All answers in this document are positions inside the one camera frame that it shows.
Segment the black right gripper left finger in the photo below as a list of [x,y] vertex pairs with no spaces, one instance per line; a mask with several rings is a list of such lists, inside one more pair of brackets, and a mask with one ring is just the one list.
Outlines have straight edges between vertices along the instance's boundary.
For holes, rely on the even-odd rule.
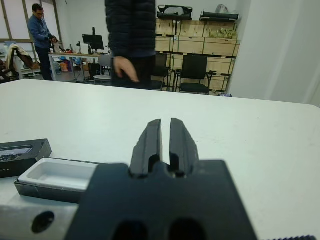
[[162,122],[149,122],[133,148],[129,171],[134,178],[145,178],[155,164],[163,161]]

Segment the bare hand of jacket person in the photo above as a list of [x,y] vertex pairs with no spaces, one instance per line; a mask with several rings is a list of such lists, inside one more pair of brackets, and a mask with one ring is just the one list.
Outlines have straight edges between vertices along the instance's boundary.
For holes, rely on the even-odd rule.
[[122,78],[125,73],[132,82],[139,82],[136,69],[134,65],[131,63],[131,61],[129,61],[127,58],[122,56],[116,56],[113,59],[113,64],[115,73],[119,78]]

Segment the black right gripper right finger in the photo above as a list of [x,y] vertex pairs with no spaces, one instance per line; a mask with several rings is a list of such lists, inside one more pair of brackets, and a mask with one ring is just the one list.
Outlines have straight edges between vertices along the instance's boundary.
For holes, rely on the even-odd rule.
[[198,148],[184,122],[172,118],[169,138],[169,171],[176,178],[183,178],[193,172],[200,161]]

